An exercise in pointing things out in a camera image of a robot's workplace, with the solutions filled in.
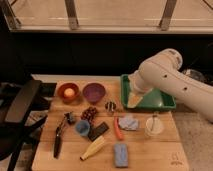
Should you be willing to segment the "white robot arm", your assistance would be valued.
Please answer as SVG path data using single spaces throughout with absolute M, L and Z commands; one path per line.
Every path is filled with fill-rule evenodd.
M 181 54 L 172 48 L 144 60 L 134 73 L 128 75 L 131 90 L 129 107 L 135 107 L 145 94 L 158 88 L 213 123 L 213 86 L 179 72 L 182 64 Z

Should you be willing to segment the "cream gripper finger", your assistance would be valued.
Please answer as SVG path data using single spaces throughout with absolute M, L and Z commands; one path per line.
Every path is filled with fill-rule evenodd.
M 143 99 L 142 95 L 130 92 L 128 97 L 127 107 L 135 108 L 142 99 Z

